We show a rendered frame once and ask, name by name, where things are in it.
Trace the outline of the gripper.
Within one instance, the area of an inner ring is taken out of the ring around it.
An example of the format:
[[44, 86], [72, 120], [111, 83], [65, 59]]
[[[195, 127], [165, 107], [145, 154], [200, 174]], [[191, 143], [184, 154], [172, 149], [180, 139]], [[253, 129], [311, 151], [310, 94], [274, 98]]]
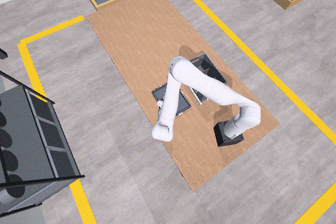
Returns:
[[162, 107], [163, 101], [164, 101], [164, 96], [163, 96], [163, 99], [157, 101], [157, 105], [159, 106], [158, 116], [159, 116], [159, 114], [160, 114], [160, 111], [161, 111], [161, 107]]

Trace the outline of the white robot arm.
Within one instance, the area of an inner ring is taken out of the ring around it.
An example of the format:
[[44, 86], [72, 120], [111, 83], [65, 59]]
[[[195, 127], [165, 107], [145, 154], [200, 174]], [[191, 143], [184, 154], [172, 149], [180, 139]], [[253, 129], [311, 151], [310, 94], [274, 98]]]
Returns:
[[151, 136], [155, 139], [167, 142], [173, 139], [181, 83], [194, 88], [218, 105], [239, 106], [240, 113], [224, 126], [224, 134], [231, 139], [261, 122], [261, 108], [256, 102], [240, 95], [221, 81], [205, 75], [185, 57], [176, 56], [169, 63], [164, 101], [157, 122], [151, 130]]

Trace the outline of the dark grey open-top crate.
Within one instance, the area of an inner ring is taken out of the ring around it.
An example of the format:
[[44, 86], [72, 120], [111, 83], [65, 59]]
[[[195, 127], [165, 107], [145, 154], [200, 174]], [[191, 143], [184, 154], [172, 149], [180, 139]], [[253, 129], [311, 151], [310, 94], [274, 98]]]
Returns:
[[[196, 59], [198, 59], [198, 60], [196, 60]], [[194, 61], [194, 60], [196, 60], [196, 61]], [[221, 81], [222, 83], [224, 83], [225, 85], [227, 84], [227, 81], [225, 80], [225, 78], [223, 77], [221, 72], [217, 69], [217, 67], [210, 60], [210, 58], [208, 57], [208, 55], [206, 53], [201, 54], [201, 55], [199, 55], [195, 58], [192, 58], [189, 61], [190, 62], [194, 61], [194, 62], [192, 62], [192, 64], [195, 67], [197, 67], [205, 75], [207, 75], [211, 78], [217, 79], [217, 80]], [[200, 102], [203, 102], [207, 99], [204, 95], [199, 93], [197, 90], [195, 90], [194, 88], [192, 88], [192, 89], [195, 92], [198, 99], [200, 100]]]

